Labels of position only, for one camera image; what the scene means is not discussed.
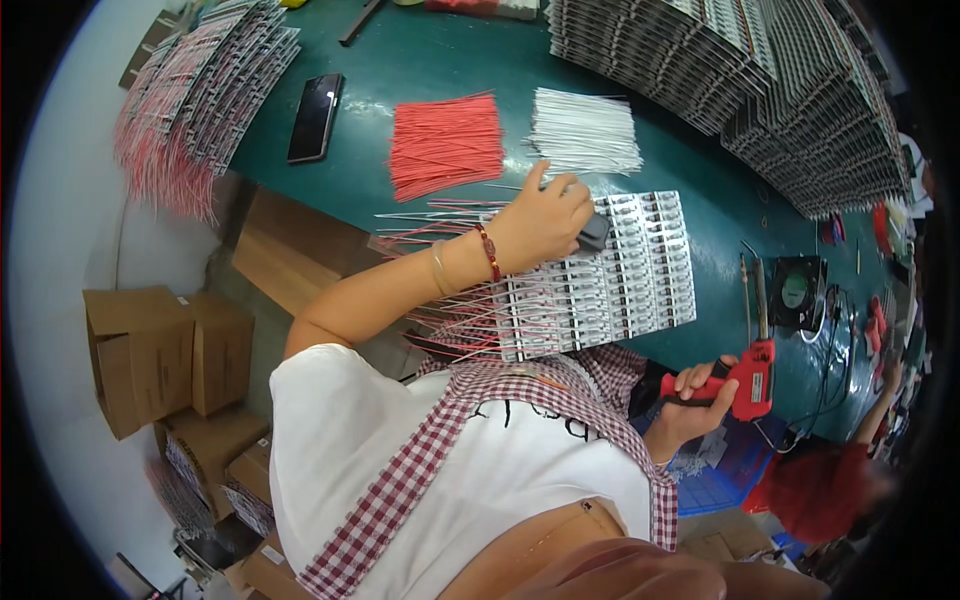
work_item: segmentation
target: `smartphone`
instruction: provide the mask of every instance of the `smartphone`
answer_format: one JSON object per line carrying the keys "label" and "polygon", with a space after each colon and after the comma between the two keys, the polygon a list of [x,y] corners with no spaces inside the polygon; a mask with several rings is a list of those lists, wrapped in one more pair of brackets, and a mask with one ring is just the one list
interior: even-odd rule
{"label": "smartphone", "polygon": [[307,80],[303,86],[294,133],[290,137],[290,150],[287,152],[289,164],[312,162],[326,156],[342,81],[340,73],[333,73]]}

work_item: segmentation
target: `black fan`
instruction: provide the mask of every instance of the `black fan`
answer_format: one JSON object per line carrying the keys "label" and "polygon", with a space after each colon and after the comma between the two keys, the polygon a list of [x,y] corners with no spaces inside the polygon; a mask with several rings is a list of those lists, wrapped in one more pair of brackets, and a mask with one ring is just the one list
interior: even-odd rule
{"label": "black fan", "polygon": [[827,288],[827,262],[820,256],[778,258],[770,295],[770,323],[817,331]]}

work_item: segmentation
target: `bundle of red wires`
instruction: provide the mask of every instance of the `bundle of red wires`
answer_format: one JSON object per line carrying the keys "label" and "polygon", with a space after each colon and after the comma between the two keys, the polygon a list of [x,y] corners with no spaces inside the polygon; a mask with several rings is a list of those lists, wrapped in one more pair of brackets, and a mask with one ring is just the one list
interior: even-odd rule
{"label": "bundle of red wires", "polygon": [[457,100],[396,106],[390,180],[404,203],[503,175],[496,103],[488,92]]}

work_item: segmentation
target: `woman's left hand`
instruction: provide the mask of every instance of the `woman's left hand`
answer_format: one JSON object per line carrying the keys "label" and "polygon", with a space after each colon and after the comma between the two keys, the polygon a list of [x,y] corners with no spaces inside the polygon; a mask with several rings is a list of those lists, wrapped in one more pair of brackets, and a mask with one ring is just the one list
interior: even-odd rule
{"label": "woman's left hand", "polygon": [[[728,367],[739,362],[735,356],[720,357]],[[712,363],[684,369],[677,375],[674,392],[680,400],[689,400],[695,390],[707,383],[713,371]],[[665,463],[673,458],[680,446],[716,429],[723,421],[733,404],[733,397],[740,382],[731,379],[720,388],[717,398],[709,407],[683,406],[667,402],[660,409],[660,415],[651,423],[643,441],[647,445],[654,463]]]}

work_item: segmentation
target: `red soldering iron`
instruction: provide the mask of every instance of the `red soldering iron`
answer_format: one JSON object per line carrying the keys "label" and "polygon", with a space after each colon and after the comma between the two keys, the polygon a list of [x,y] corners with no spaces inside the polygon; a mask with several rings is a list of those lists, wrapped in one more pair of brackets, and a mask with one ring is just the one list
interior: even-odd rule
{"label": "red soldering iron", "polygon": [[710,406],[717,397],[720,387],[728,379],[733,378],[740,382],[740,387],[737,388],[736,395],[733,397],[731,408],[733,417],[737,420],[753,420],[766,415],[773,408],[770,383],[775,348],[767,324],[767,291],[763,262],[750,245],[744,242],[744,246],[754,255],[756,303],[760,321],[757,338],[740,356],[740,362],[733,367],[728,367],[718,360],[713,366],[713,372],[707,383],[695,391],[690,400],[684,401],[677,397],[674,391],[677,378],[671,374],[664,375],[660,381],[660,395],[668,402],[684,406]]}

